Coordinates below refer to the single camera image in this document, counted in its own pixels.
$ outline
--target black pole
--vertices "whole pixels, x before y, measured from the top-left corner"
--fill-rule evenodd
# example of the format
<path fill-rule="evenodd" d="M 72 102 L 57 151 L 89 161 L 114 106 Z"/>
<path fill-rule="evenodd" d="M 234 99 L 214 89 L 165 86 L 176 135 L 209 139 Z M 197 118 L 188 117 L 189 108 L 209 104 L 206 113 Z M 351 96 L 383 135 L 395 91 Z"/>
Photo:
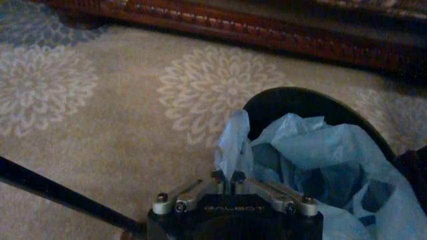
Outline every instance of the black pole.
<path fill-rule="evenodd" d="M 90 200 L 69 188 L 0 156 L 0 182 L 30 192 L 65 207 L 122 228 L 134 237 L 145 234 L 145 225 Z"/>

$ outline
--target blue plastic bag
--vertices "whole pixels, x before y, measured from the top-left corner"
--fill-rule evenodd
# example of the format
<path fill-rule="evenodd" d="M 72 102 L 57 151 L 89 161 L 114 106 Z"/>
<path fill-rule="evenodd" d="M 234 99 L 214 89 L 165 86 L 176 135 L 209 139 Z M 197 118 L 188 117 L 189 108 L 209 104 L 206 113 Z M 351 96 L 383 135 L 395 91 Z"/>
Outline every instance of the blue plastic bag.
<path fill-rule="evenodd" d="M 237 110 L 218 140 L 216 169 L 228 181 L 242 171 L 313 196 L 324 239 L 427 239 L 411 185 L 359 126 L 288 113 L 252 142 L 248 133 L 248 114 Z"/>

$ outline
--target floral pattern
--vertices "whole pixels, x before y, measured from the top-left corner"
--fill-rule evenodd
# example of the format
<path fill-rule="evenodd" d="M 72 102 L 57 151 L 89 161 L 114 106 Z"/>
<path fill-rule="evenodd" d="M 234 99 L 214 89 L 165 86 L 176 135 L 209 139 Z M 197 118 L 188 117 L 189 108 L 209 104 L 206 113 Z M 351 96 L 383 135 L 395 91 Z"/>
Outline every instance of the floral pattern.
<path fill-rule="evenodd" d="M 17 47 L 0 55 L 0 135 L 26 135 L 76 113 L 96 86 L 92 62 L 64 46 Z"/>
<path fill-rule="evenodd" d="M 5 0 L 0 5 L 0 42 L 14 46 L 73 46 L 97 38 L 105 27 L 73 29 L 61 24 L 56 13 L 41 3 Z"/>
<path fill-rule="evenodd" d="M 385 138 L 396 154 L 427 145 L 427 99 L 376 89 L 355 89 L 356 110 Z"/>
<path fill-rule="evenodd" d="M 194 49 L 172 61 L 160 77 L 158 101 L 172 128 L 190 145 L 216 145 L 230 112 L 268 88 L 288 86 L 285 74 L 260 54 L 238 48 Z"/>

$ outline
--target trash can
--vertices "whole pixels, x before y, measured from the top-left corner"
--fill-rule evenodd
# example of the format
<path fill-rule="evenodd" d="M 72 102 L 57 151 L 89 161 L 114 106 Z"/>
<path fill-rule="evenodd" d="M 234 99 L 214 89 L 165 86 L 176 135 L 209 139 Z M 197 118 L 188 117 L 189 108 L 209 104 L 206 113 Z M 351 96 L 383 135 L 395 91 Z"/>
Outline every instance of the trash can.
<path fill-rule="evenodd" d="M 373 126 L 345 104 L 320 92 L 300 87 L 272 88 L 256 94 L 242 109 L 248 113 L 250 141 L 258 137 L 262 129 L 288 113 L 301 118 L 324 116 L 329 125 L 357 125 L 375 141 L 387 160 L 395 165 L 396 155 Z"/>

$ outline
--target rug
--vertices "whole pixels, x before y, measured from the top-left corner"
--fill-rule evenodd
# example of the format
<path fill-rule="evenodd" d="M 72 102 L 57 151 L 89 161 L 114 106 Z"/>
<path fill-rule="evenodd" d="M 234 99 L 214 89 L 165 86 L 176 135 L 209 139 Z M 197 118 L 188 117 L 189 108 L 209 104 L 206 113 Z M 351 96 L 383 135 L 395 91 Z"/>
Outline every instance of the rug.
<path fill-rule="evenodd" d="M 26 1 L 0 6 L 0 155 L 134 219 L 158 192 L 206 176 L 229 114 L 280 86 L 343 101 L 397 154 L 427 144 L 423 86 L 136 26 L 70 29 Z M 0 183 L 1 240 L 118 233 Z"/>

